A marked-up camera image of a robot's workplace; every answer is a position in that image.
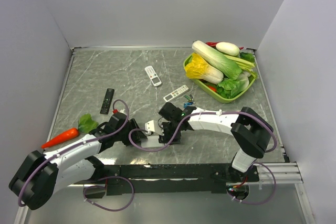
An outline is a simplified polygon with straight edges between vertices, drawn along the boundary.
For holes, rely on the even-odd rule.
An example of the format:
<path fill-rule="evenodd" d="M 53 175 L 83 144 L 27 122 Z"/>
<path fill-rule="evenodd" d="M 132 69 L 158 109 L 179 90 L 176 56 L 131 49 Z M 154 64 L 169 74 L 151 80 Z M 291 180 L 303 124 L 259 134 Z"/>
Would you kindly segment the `white remote control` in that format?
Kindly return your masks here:
<path fill-rule="evenodd" d="M 159 135 L 147 136 L 146 139 L 141 141 L 141 147 L 142 148 L 160 148 L 164 146 L 164 144 L 160 143 L 159 139 L 160 139 Z"/>

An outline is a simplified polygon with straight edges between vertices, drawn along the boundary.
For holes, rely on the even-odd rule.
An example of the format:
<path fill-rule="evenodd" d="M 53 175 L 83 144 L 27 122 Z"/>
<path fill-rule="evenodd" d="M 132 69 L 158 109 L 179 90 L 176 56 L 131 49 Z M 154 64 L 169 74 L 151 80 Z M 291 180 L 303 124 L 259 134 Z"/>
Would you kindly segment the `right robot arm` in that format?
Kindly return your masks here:
<path fill-rule="evenodd" d="M 272 126 L 249 107 L 231 112 L 209 111 L 195 106 L 181 110 L 167 102 L 159 115 L 166 119 L 160 137 L 163 143 L 179 141 L 181 131 L 186 130 L 209 130 L 233 136 L 240 147 L 229 168 L 229 175 L 235 181 L 243 180 L 255 160 L 263 158 L 277 146 Z"/>

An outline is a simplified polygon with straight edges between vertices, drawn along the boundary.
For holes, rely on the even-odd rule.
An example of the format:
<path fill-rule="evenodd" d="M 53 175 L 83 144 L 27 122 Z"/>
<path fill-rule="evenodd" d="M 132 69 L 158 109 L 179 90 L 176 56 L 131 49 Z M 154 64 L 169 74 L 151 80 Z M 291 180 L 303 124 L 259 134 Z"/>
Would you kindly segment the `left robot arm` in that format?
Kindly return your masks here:
<path fill-rule="evenodd" d="M 29 153 L 9 183 L 21 207 L 36 210 L 59 190 L 80 182 L 98 183 L 108 172 L 96 155 L 114 143 L 130 145 L 128 135 L 138 127 L 135 119 L 117 112 L 108 122 L 81 139 L 55 151 Z"/>

